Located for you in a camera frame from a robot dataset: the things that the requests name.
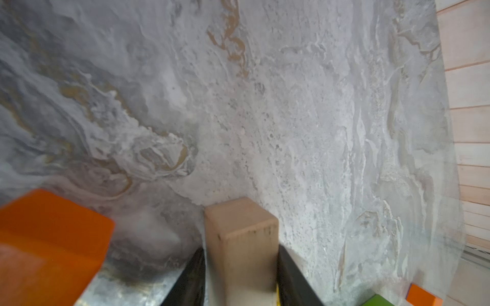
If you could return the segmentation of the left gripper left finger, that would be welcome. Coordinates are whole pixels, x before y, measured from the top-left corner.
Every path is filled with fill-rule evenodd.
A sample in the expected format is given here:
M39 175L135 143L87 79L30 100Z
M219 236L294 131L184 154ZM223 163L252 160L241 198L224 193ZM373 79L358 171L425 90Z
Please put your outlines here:
M161 306L203 306L205 298L205 254L199 247L176 280Z

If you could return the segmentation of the long natural wood block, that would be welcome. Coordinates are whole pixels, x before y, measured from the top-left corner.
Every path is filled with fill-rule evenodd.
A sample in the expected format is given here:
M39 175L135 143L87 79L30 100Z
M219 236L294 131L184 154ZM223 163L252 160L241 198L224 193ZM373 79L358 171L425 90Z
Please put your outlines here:
M276 305L279 220L249 198L204 210L209 305Z

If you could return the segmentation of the long orange block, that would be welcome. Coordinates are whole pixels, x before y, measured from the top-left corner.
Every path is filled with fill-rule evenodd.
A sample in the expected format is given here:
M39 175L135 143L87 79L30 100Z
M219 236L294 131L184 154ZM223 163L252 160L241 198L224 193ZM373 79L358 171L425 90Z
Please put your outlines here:
M1 208L1 305L74 305L105 261L112 219L44 189Z

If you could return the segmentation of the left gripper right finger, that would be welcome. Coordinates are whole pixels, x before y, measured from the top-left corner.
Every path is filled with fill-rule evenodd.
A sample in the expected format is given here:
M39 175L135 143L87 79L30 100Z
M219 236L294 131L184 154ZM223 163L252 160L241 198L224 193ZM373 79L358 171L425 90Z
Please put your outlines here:
M287 249L279 245L277 284L282 306L323 306Z

